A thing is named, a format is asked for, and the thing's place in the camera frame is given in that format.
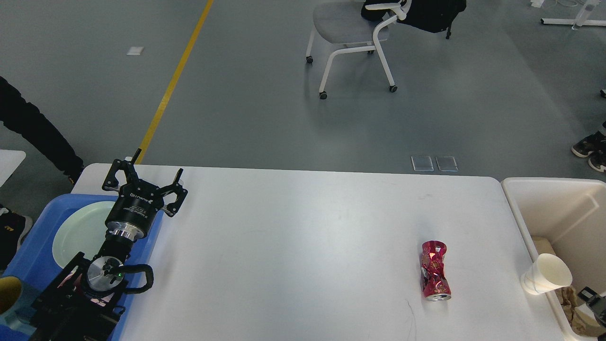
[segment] black shoe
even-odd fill
[[[0,272],[4,272],[32,228],[32,219],[0,205]]]
[[[72,185],[75,185],[76,182],[78,182],[78,179],[80,179],[80,175],[82,175],[83,171],[84,171],[84,167],[78,169],[75,172],[71,172],[70,174],[67,174],[67,179],[70,180]]]
[[[598,172],[604,173],[606,171],[606,154],[603,150],[598,150],[589,158],[589,166]]]
[[[606,137],[596,132],[577,142],[571,150],[579,158],[586,158],[599,149],[604,149],[604,146],[606,146]]]

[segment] person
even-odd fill
[[[0,121],[25,138],[75,184],[84,162],[40,110],[0,76]],[[29,217],[0,204],[0,275],[4,272],[32,227]]]
[[[575,143],[571,151],[580,158],[587,158],[589,166],[598,172],[606,171],[606,121],[599,130]]]
[[[0,121],[21,134],[75,184],[84,162],[55,126],[21,93],[0,76]]]

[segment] red can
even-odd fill
[[[423,243],[421,274],[423,296],[428,301],[450,300],[451,292],[444,276],[446,244],[437,240]]]

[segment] white paper cup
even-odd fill
[[[572,283],[572,274],[563,260],[552,254],[540,254],[532,267],[520,277],[522,288],[540,295]]]

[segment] black device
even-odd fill
[[[600,296],[587,286],[579,291],[577,296],[587,304],[589,310],[593,312],[596,321],[601,326],[606,327],[606,297]],[[606,341],[606,333],[600,335],[598,341]]]
[[[105,341],[118,324],[125,307],[118,306],[123,294],[139,294],[153,285],[153,270],[147,264],[126,265],[134,243],[150,232],[156,214],[162,210],[174,216],[183,204],[187,190],[179,183],[179,169],[172,184],[156,186],[137,176],[131,160],[115,159],[102,188],[117,191],[118,199],[107,216],[105,242],[99,252],[87,260],[79,252],[32,303],[36,310],[30,324],[36,331],[30,338],[44,341]],[[126,184],[118,187],[118,171]],[[164,197],[176,194],[165,204]],[[125,274],[145,274],[145,284],[128,287]]]

